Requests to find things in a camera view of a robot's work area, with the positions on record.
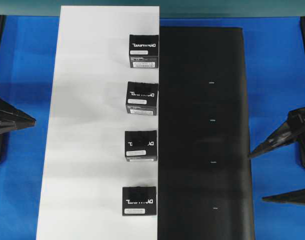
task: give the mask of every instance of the white label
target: white label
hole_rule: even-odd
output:
[[[125,208],[124,214],[145,214],[144,208]]]
[[[129,162],[141,162],[141,161],[144,161],[144,162],[153,162],[155,161],[155,159],[153,158],[131,158],[131,159],[128,159]]]
[[[147,50],[130,50],[131,55],[148,55]]]
[[[126,156],[142,156],[146,155],[146,150],[126,151]]]
[[[139,62],[139,61],[134,61],[132,63],[134,68],[154,68],[155,67],[155,62]]]
[[[147,100],[144,99],[128,99],[129,104],[147,104]]]
[[[131,114],[154,115],[153,111],[130,109]]]

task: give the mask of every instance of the product box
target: product box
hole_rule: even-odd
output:
[[[124,155],[129,162],[157,161],[157,131],[125,131]]]
[[[159,64],[158,35],[129,35],[131,68],[157,69]]]
[[[158,84],[128,82],[126,110],[129,114],[157,115]]]
[[[156,187],[122,188],[123,216],[152,216],[157,214]]]

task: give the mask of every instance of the white board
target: white board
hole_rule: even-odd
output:
[[[158,162],[127,162],[126,130],[158,116],[127,114],[129,35],[158,35],[158,6],[63,6],[60,13],[38,240],[156,240],[157,216],[122,216],[122,187],[156,186]]]

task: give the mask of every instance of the barcode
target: barcode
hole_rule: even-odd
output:
[[[155,67],[155,63],[154,62],[138,62],[138,61],[134,61],[132,63],[134,68],[154,68]]]

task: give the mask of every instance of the blue surface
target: blue surface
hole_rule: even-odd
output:
[[[248,82],[250,148],[305,106],[305,53],[300,19],[162,19],[162,26],[241,27]],[[0,96],[37,119],[9,134],[0,164],[0,240],[36,237],[58,18],[7,18],[0,50]],[[252,160],[257,240],[305,240],[305,206],[261,197],[305,188],[296,144]]]

